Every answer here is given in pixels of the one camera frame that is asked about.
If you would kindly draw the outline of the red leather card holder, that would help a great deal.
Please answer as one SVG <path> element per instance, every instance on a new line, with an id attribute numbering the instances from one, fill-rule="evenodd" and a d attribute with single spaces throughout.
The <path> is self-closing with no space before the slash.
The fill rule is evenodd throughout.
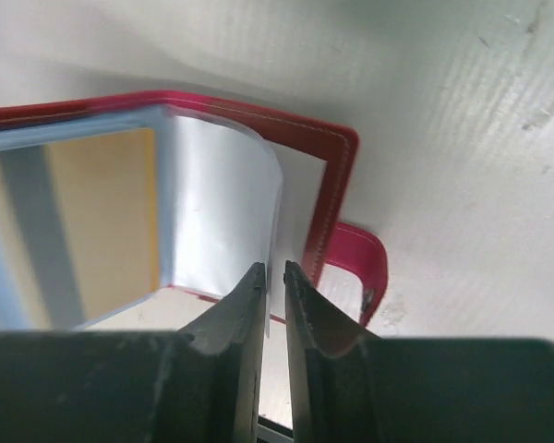
<path id="1" fill-rule="evenodd" d="M 255 262 L 267 270 L 267 316 L 281 321 L 289 260 L 314 285 L 337 269 L 356 276 L 360 292 L 333 300 L 361 325 L 375 314 L 385 248 L 338 219 L 359 147 L 352 128 L 176 90 L 0 108 L 0 133 L 66 125 L 147 127 L 156 142 L 159 288 L 75 328 L 112 328 L 142 312 L 174 324 L 226 296 Z"/>

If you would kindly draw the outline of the gold card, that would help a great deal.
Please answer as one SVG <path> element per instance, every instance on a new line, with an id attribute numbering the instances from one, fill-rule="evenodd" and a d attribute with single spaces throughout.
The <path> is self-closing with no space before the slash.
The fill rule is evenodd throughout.
<path id="1" fill-rule="evenodd" d="M 0 329 L 72 329 L 160 285 L 147 127 L 0 133 Z"/>

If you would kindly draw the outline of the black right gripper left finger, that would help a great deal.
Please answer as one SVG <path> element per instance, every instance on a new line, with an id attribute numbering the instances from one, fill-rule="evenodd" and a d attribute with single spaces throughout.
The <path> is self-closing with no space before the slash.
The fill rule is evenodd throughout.
<path id="1" fill-rule="evenodd" d="M 253 442 L 266 306 L 252 265 L 170 331 L 0 332 L 0 442 Z"/>

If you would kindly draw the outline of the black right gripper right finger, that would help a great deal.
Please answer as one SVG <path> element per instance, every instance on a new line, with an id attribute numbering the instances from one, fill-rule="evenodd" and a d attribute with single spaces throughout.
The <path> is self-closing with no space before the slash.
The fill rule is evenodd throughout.
<path id="1" fill-rule="evenodd" d="M 554 342 L 381 338 L 284 269 L 297 442 L 554 442 Z"/>

